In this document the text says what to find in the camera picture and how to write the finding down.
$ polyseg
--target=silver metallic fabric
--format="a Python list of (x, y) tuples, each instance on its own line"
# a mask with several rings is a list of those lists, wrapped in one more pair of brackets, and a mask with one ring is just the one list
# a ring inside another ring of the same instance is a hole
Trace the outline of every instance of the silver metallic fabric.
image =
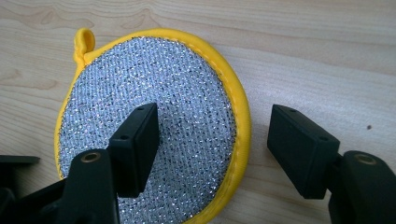
[(160, 146), (144, 193), (119, 198), (123, 223), (180, 223), (204, 209), (225, 175), (236, 135), (231, 104), (206, 60), (177, 41), (137, 37), (87, 65), (60, 130), (61, 173), (108, 139), (138, 106), (157, 103)]

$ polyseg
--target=yellow trim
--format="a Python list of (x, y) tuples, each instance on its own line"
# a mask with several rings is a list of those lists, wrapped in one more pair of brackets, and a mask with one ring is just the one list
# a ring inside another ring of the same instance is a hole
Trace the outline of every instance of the yellow trim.
[(233, 110), (235, 125), (236, 125), (236, 137), (233, 145), (233, 154), (227, 173), (224, 176), (223, 181), (216, 193), (215, 198), (204, 208), (199, 214), (195, 215), (185, 223), (206, 223), (215, 217), (221, 209), (227, 204), (228, 201), (233, 197), (239, 183), (242, 180), (243, 174), (248, 164), (248, 154), (250, 149), (250, 132), (251, 132), (251, 121), (250, 112), (248, 108), (248, 99), (245, 95), (245, 91), (239, 82), (238, 77), (226, 62), (226, 60), (208, 43), (203, 39), (190, 35), (178, 30), (172, 29), (152, 29), (146, 31), (140, 31), (126, 35), (117, 40), (114, 40), (103, 47), (93, 50), (94, 48), (94, 37), (89, 29), (82, 28), (78, 30), (75, 37), (75, 54), (74, 59), (77, 64), (76, 74), (67, 93), (61, 111), (58, 116), (58, 120), (55, 128), (54, 147), (55, 147), (55, 162), (57, 164), (58, 172), (61, 178), (63, 178), (60, 164), (59, 164), (59, 131), (62, 124), (62, 116), (65, 111), (65, 107), (68, 102), (69, 95), (73, 90), (74, 84), (76, 83), (79, 74), (83, 71), (86, 65), (91, 63), (94, 59), (103, 54), (106, 50), (113, 48), (115, 45), (130, 40), (137, 36), (152, 36), (160, 37), (169, 40), (174, 40), (185, 44), (191, 48), (194, 52), (203, 57), (210, 66), (216, 71), (219, 79), (223, 83), (224, 90), (226, 91)]

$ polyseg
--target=wood grain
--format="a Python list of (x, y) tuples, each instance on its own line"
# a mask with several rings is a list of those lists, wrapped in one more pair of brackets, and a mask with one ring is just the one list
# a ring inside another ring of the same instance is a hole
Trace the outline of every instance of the wood grain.
[(249, 99), (252, 147), (240, 188), (213, 223), (330, 223), (329, 195), (302, 199), (266, 148), (272, 104), (305, 113), (341, 141), (341, 153), (367, 151), (396, 171), (393, 0), (1, 1), (0, 153), (41, 158), (18, 170), (22, 195), (58, 180), (52, 133), (80, 27), (97, 47), (175, 28), (229, 61)]

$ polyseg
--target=glittery silver surface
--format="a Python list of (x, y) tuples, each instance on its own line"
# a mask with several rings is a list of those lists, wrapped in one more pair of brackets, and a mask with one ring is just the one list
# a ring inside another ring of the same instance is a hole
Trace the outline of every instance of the glittery silver surface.
[(216, 72), (184, 44), (138, 37), (87, 65), (60, 130), (61, 172), (81, 151), (106, 148), (139, 105), (157, 103), (160, 146), (145, 192), (119, 199), (123, 223), (179, 223), (211, 202), (230, 162), (235, 124)]

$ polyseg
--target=wooden surface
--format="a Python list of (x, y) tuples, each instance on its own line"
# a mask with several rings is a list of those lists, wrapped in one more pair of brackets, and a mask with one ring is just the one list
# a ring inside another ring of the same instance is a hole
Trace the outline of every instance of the wooden surface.
[(0, 153), (32, 155), (23, 195), (58, 180), (53, 137), (75, 72), (80, 27), (96, 46), (153, 27), (200, 36), (229, 61), (249, 99), (252, 146), (232, 201), (213, 223), (330, 223), (329, 196), (304, 200), (266, 147), (272, 104), (305, 113), (341, 141), (396, 171), (396, 2), (0, 2)]

